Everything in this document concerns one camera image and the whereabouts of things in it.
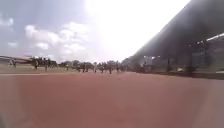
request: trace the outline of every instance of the sky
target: sky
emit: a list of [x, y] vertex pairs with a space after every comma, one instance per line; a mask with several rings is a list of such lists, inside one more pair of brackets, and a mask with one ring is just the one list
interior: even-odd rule
[[190, 0], [0, 0], [0, 55], [123, 60]]

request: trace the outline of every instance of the running track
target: running track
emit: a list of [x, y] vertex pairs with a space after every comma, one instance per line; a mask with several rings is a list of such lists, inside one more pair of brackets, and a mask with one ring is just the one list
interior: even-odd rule
[[223, 119], [220, 80], [135, 73], [0, 75], [5, 128], [223, 128]]

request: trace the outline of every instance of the green grass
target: green grass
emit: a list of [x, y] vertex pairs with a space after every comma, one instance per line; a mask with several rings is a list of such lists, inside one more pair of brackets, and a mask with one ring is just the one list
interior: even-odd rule
[[[76, 72], [74, 69], [69, 69], [68, 71], [66, 68], [48, 68], [47, 73], [66, 73], [66, 72]], [[0, 74], [11, 74], [11, 73], [46, 73], [44, 67], [38, 67], [37, 70], [34, 70], [33, 66], [31, 65], [17, 65], [16, 68], [9, 67], [8, 65], [0, 64]]]

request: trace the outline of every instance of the grandstand roof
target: grandstand roof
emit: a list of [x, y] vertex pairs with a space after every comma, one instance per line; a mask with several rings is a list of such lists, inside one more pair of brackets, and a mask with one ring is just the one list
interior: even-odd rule
[[134, 56], [162, 55], [224, 32], [223, 0], [191, 0]]

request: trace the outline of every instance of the field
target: field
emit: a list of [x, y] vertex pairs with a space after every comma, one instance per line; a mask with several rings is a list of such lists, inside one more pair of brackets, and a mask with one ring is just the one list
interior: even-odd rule
[[222, 128], [224, 82], [160, 75], [0, 75], [1, 128]]
[[[73, 69], [67, 71], [65, 68], [48, 68], [47, 73], [62, 73], [62, 72], [75, 72]], [[9, 67], [6, 64], [0, 64], [0, 74], [21, 74], [21, 73], [45, 73], [44, 67], [38, 67], [37, 70], [33, 69], [31, 65], [18, 64], [16, 68]]]

